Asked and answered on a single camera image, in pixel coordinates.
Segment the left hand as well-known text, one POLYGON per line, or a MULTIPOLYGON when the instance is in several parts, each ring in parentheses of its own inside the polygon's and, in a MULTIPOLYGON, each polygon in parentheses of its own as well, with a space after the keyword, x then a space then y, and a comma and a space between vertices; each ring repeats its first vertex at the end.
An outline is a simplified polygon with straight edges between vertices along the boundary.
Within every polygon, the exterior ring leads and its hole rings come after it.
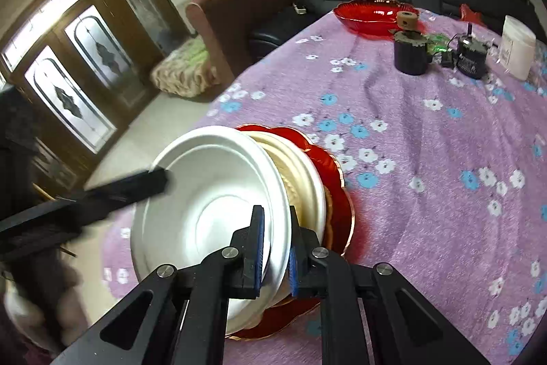
POLYGON ((27 300, 17 287, 8 285, 5 292, 1 294, 8 320, 26 342, 28 352, 25 359, 32 364, 49 363, 89 328, 88 319, 76 290, 80 284, 80 275, 65 262, 61 262, 61 267, 62 276, 68 280, 69 284, 68 290, 63 293, 56 306, 56 315, 60 316, 61 348, 54 345, 53 336, 45 327, 43 311, 27 300))

